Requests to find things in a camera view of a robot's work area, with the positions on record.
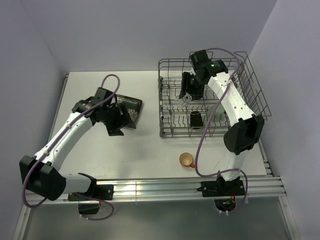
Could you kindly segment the clear glass tumbler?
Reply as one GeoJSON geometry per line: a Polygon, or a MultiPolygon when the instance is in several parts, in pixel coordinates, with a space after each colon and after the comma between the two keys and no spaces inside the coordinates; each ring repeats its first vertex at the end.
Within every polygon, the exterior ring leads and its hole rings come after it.
{"type": "Polygon", "coordinates": [[[192,100],[192,97],[186,93],[183,97],[179,98],[179,96],[177,96],[175,98],[175,105],[178,106],[179,108],[184,108],[186,107],[192,100]]]}

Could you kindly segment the dark brown mug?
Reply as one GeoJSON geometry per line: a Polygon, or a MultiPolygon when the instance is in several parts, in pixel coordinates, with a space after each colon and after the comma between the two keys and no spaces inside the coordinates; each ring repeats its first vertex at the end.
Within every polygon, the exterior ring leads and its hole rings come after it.
{"type": "Polygon", "coordinates": [[[196,130],[203,127],[202,115],[197,110],[190,113],[190,127],[196,130]]]}

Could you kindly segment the green ceramic cup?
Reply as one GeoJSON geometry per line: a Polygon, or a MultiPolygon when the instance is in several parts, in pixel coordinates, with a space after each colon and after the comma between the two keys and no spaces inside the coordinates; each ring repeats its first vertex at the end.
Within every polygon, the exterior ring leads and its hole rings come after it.
{"type": "Polygon", "coordinates": [[[207,118],[209,119],[212,112],[215,110],[214,115],[211,118],[211,122],[219,122],[220,119],[224,116],[225,114],[225,109],[222,106],[222,104],[219,104],[218,107],[216,104],[212,105],[209,107],[206,111],[207,118]]]}

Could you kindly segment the orange small mug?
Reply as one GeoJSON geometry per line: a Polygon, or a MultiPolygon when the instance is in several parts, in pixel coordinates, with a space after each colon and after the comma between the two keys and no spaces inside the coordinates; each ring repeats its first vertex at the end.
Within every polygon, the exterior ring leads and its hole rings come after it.
{"type": "Polygon", "coordinates": [[[195,168],[193,156],[188,152],[184,152],[179,156],[179,162],[184,167],[195,168]]]}

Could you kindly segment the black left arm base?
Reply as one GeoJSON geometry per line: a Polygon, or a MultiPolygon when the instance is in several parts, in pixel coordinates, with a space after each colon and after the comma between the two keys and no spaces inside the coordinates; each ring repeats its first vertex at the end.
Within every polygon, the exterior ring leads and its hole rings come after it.
{"type": "Polygon", "coordinates": [[[69,202],[78,202],[78,213],[80,217],[101,221],[110,218],[115,208],[109,201],[113,199],[114,186],[112,184],[97,185],[92,193],[71,193],[68,195],[69,202]],[[99,212],[105,211],[105,206],[110,207],[110,213],[104,217],[95,217],[99,212]]]}

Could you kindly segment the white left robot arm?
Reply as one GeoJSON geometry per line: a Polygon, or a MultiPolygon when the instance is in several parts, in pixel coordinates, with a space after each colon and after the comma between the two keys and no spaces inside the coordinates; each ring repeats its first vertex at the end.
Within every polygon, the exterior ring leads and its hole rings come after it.
{"type": "Polygon", "coordinates": [[[19,162],[24,190],[54,201],[63,194],[79,193],[91,200],[98,193],[97,179],[85,174],[62,175],[60,169],[70,151],[96,123],[110,137],[123,136],[122,128],[135,129],[142,100],[99,87],[94,96],[77,102],[54,137],[33,156],[19,162]]]}

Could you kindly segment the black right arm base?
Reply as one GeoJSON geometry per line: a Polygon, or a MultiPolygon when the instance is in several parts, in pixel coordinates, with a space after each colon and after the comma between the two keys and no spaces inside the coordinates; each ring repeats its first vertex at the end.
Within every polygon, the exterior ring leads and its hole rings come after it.
{"type": "Polygon", "coordinates": [[[203,197],[231,197],[244,196],[246,191],[240,177],[231,181],[225,181],[222,176],[217,180],[202,181],[196,189],[203,197]]]}

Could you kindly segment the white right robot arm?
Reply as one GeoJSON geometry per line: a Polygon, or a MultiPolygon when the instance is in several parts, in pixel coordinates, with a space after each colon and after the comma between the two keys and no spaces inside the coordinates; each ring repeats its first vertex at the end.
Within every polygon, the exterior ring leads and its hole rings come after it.
{"type": "Polygon", "coordinates": [[[181,105],[199,100],[204,96],[204,88],[209,87],[217,96],[210,116],[213,117],[219,106],[222,106],[229,119],[230,128],[223,136],[226,148],[224,167],[217,176],[217,191],[222,195],[229,194],[235,181],[241,174],[243,162],[250,150],[259,141],[265,120],[248,106],[234,84],[234,76],[239,73],[241,61],[234,54],[237,66],[229,71],[223,60],[212,60],[207,50],[198,50],[189,56],[191,71],[182,73],[181,89],[178,100],[181,105]]]}

